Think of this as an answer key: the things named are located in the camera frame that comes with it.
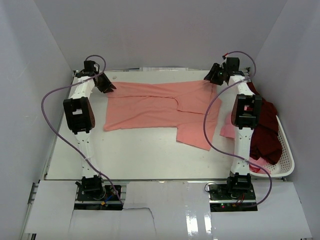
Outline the salmon pink t shirt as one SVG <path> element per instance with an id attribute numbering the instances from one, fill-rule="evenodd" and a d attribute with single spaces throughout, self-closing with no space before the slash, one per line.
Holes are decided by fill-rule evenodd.
<path id="1" fill-rule="evenodd" d="M 217 86 L 205 81 L 174 83 L 117 82 L 107 94 L 104 131 L 138 128 L 176 128 L 176 141 L 210 150 L 203 130 L 205 113 L 217 95 Z M 213 139 L 222 102 L 215 100 L 206 119 Z"/>

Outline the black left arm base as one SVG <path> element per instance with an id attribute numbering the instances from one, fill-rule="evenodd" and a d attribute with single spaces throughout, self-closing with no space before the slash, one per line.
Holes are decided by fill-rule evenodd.
<path id="1" fill-rule="evenodd" d="M 98 175 L 83 177 L 76 181 L 77 192 L 74 209 L 87 211 L 121 211 L 125 200 L 126 188 L 123 185 L 111 185 Z"/>

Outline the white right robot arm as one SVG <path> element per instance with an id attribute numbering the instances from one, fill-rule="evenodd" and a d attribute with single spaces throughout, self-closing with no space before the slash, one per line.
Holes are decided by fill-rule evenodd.
<path id="1" fill-rule="evenodd" d="M 251 138 L 254 128 L 259 123 L 262 97 L 250 90 L 247 84 L 248 78 L 240 71 L 240 59 L 238 57 L 230 57 L 225 54 L 222 58 L 223 63 L 214 63 L 204 79 L 220 86 L 223 83 L 227 83 L 228 87 L 223 89 L 221 93 L 231 88 L 235 89 L 235 100 L 230 118 L 235 133 L 234 153 L 227 153 L 214 147 L 206 133 L 209 110 L 218 99 L 218 96 L 214 97 L 205 112 L 203 132 L 206 141 L 214 150 L 233 157 L 225 192 L 229 198 L 236 200 L 251 186 L 249 163 Z"/>

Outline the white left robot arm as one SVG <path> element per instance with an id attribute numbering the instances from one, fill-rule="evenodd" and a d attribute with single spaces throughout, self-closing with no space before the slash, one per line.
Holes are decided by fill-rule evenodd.
<path id="1" fill-rule="evenodd" d="M 83 64 L 83 70 L 74 75 L 78 85 L 75 86 L 71 97 L 63 101 L 63 108 L 67 126 L 76 139 L 76 148 L 83 154 L 81 176 L 88 179 L 100 176 L 91 141 L 91 131 L 96 125 L 96 120 L 90 104 L 90 96 L 94 88 L 103 94 L 114 92 L 117 88 L 105 73 L 100 72 L 98 63 L 86 59 Z"/>

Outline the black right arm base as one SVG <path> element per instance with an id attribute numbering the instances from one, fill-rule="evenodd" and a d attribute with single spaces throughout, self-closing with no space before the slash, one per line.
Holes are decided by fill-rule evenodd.
<path id="1" fill-rule="evenodd" d="M 226 183 L 208 182 L 204 186 L 208 193 L 212 213 L 255 212 L 256 195 L 250 174 L 227 178 Z"/>

